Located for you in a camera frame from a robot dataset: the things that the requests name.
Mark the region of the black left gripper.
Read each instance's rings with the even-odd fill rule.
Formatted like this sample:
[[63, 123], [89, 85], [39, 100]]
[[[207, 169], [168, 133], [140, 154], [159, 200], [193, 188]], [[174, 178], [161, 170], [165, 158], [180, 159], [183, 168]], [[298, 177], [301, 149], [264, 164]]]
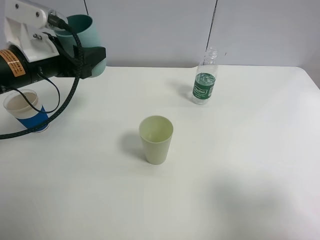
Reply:
[[[26, 74], [23, 76], [24, 80], [44, 80], [45, 78], [72, 78], [79, 73], [78, 56], [71, 57], [65, 51], [62, 44], [56, 36], [50, 33], [42, 32], [38, 37], [48, 37], [47, 40], [52, 43], [58, 51], [57, 56], [50, 56], [45, 59], [28, 62], [26, 59], [24, 67]], [[100, 76], [106, 68], [106, 48], [102, 46], [83, 47], [84, 63], [81, 69], [80, 78], [95, 78]]]

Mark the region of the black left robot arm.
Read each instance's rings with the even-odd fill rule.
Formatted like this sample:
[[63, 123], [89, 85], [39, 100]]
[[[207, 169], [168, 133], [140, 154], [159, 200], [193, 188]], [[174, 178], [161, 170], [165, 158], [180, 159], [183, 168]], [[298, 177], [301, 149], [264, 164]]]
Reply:
[[72, 43], [72, 57], [67, 53], [57, 37], [47, 33], [48, 39], [57, 47], [59, 55], [47, 59], [28, 62], [21, 50], [15, 45], [0, 51], [0, 93], [36, 83], [44, 78], [74, 78], [79, 64], [78, 47]]

